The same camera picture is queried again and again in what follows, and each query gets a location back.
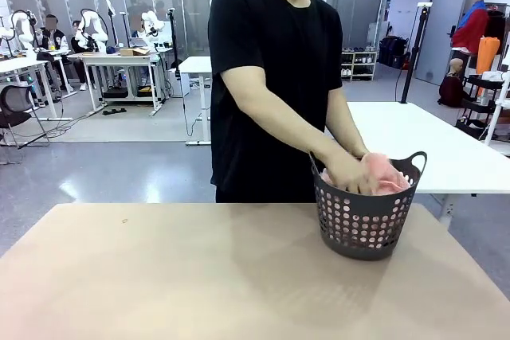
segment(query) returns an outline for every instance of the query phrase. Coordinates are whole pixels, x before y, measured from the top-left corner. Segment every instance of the office chair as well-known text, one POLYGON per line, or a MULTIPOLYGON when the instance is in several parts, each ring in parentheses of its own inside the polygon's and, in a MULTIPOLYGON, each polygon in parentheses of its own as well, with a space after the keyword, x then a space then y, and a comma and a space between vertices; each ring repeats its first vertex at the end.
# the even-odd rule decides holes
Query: office chair
MULTIPOLYGON (((42 126, 41 121, 37 117, 35 110, 33 109, 33 105, 30 102, 30 86, 28 85, 7 85, 0 92, 0 129, 2 129, 2 133, 0 134, 0 139, 3 139, 4 143, 7 144, 5 140, 5 135, 3 134, 4 129, 9 129, 14 144, 17 149, 20 150, 23 147, 34 143, 35 141, 41 139, 42 137, 46 138, 47 144, 49 145, 48 134, 45 131, 45 128, 42 126), (16 137, 13 133, 13 127, 17 125, 21 125, 22 123, 28 121, 30 117, 30 112, 33 113, 37 122, 39 123, 39 127, 41 127, 42 134, 37 136, 35 139, 30 140, 27 143, 18 143, 16 137)), ((20 162, 11 162, 9 160, 9 155, 7 150, 5 150, 7 155, 7 163, 20 163, 20 162)))

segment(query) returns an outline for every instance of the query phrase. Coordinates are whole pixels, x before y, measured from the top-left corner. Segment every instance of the dark gray plastic basket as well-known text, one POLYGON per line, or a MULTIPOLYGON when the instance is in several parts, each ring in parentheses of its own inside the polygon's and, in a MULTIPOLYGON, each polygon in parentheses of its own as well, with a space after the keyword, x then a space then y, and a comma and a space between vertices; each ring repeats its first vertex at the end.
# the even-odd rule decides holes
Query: dark gray plastic basket
POLYGON ((319 172, 324 165, 312 155, 310 159, 324 243, 340 255, 359 260, 381 260, 391 255, 425 169, 427 154, 419 151, 408 159, 392 159, 392 165, 411 187, 383 196, 353 194, 327 184, 319 172), (418 156, 425 159, 422 171, 412 163, 418 156))

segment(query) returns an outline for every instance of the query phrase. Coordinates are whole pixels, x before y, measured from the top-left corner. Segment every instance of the mannequin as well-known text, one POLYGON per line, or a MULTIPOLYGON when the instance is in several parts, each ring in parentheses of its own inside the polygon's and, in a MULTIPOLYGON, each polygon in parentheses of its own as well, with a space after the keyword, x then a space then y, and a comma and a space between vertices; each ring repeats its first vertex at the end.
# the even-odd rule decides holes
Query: mannequin
POLYGON ((488 23, 488 12, 484 0, 473 0, 473 2, 473 6, 462 18, 452 38, 452 58, 460 58, 464 62, 460 73, 461 79, 464 78, 469 58, 478 54, 480 39, 484 36, 488 23))
POLYGON ((476 97, 469 97, 469 94, 464 90, 464 84, 460 78, 463 68, 462 59, 452 59, 449 62, 449 72, 439 87, 438 104, 461 107, 462 99, 476 101, 476 97))

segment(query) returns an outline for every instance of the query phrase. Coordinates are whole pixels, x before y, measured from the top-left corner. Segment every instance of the pink cloth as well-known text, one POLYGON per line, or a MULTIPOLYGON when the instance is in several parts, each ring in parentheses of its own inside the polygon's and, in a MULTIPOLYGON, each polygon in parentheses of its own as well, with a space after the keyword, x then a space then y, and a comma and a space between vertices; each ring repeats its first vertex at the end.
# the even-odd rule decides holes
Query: pink cloth
MULTIPOLYGON (((361 163, 367 167, 368 171, 378 182, 377 190, 372 190, 374 195, 395 194, 410 188, 409 182, 391 165, 386 155, 378 153, 365 154, 361 163)), ((326 169, 324 169, 320 177, 329 185, 334 185, 326 169)))

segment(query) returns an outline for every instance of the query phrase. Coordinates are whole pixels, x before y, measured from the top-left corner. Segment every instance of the gray door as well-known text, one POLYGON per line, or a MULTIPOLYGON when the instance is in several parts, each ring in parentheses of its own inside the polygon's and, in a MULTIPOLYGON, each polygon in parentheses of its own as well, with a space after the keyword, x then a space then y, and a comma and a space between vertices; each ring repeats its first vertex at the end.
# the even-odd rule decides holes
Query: gray door
POLYGON ((457 27, 465 0, 432 0, 432 2, 415 76, 420 80, 440 85, 448 70, 452 50, 450 33, 453 26, 457 27))

